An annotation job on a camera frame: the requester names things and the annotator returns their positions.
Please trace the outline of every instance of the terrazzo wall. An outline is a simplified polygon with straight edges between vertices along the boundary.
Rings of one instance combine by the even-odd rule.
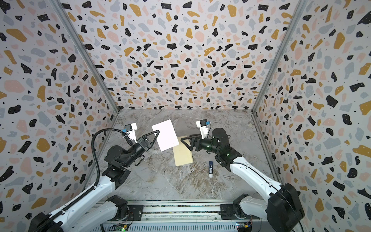
[[[371,231],[370,1],[308,1],[256,116],[309,231]]]
[[[62,0],[119,108],[247,109],[294,0]]]
[[[0,7],[0,231],[24,232],[82,191],[114,112],[48,1]]]

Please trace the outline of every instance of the gray marble surface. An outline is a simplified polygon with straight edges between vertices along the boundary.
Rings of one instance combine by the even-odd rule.
[[[214,128],[224,128],[230,135],[230,145],[239,151],[257,169],[272,177],[262,145],[258,138],[249,110],[122,110],[115,128],[135,122],[137,138],[152,132],[151,126],[171,119],[177,136],[199,133],[196,121],[211,122],[210,135]],[[113,145],[128,149],[121,134],[113,132],[99,159],[101,171],[107,168],[104,157]],[[129,167],[131,173],[126,182],[112,195],[126,200],[180,200],[180,199],[223,199],[231,200],[247,193],[260,198],[259,194],[225,168],[218,165],[214,154],[206,151],[192,151],[193,163],[175,166],[173,149],[161,152],[156,143],[145,154],[144,161],[137,167]],[[214,162],[213,178],[208,177],[209,161]],[[90,180],[95,181],[93,173]]]

